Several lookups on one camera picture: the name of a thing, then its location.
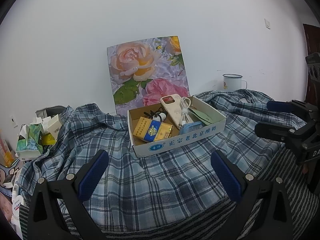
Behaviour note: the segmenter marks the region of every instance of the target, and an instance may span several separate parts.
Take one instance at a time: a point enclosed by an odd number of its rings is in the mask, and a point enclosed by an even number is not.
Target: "beige phone case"
[[[170,104],[166,104],[163,101],[163,98],[168,98],[168,97],[172,97],[174,99],[173,103]],[[180,130],[180,118],[181,118],[181,106],[180,106],[180,101],[181,101],[181,96],[179,96],[178,94],[173,94],[170,96],[165,96],[162,97],[160,99],[161,105],[164,107],[164,109],[168,112],[168,114],[170,115],[170,117],[172,118],[174,124],[176,125],[176,127]]]

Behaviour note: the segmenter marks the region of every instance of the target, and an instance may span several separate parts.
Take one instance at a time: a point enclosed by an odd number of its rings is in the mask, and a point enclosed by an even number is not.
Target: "white mug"
[[[241,89],[241,81],[245,82],[245,89],[248,87],[248,83],[242,80],[241,75],[236,74],[224,74],[223,75],[223,89],[225,91],[236,91]]]

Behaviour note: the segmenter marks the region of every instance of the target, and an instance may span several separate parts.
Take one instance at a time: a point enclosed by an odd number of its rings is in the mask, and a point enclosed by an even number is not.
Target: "blue plaid fabric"
[[[131,147],[125,116],[104,114],[95,104],[63,114],[58,141],[46,154],[27,163],[19,184],[28,201],[36,181],[63,179],[89,162],[98,149],[109,153],[109,166],[84,205],[103,232],[158,228],[202,212],[225,198],[210,165],[211,152],[220,149],[243,172],[257,175],[284,144],[254,133],[258,121],[299,128],[292,114],[269,112],[272,100],[263,93],[211,91],[197,95],[227,116],[223,132],[195,143],[146,158]],[[68,211],[60,208],[68,223]]]

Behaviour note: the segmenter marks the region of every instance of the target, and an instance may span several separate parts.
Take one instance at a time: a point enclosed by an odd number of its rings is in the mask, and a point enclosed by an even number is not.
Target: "brown door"
[[[320,28],[307,24],[304,24],[303,27],[304,32],[306,34],[308,55],[315,52],[320,52]],[[314,85],[311,83],[309,74],[305,101],[315,106],[317,105],[315,88]]]

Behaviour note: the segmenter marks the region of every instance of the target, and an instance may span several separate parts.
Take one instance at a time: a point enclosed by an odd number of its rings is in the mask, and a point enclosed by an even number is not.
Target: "metal pin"
[[[72,180],[74,177],[75,177],[75,175],[74,175],[73,173],[69,173],[69,174],[66,176],[66,179],[67,179],[67,180]]]
[[[39,178],[39,179],[38,179],[38,183],[39,183],[39,184],[44,183],[44,178]]]
[[[246,178],[247,180],[253,180],[253,179],[254,179],[254,176],[253,176],[252,174],[246,174],[246,175],[245,175],[245,178]]]
[[[280,177],[278,177],[278,178],[276,178],[276,182],[278,182],[279,184],[281,184],[281,183],[283,182],[283,180],[282,180]]]

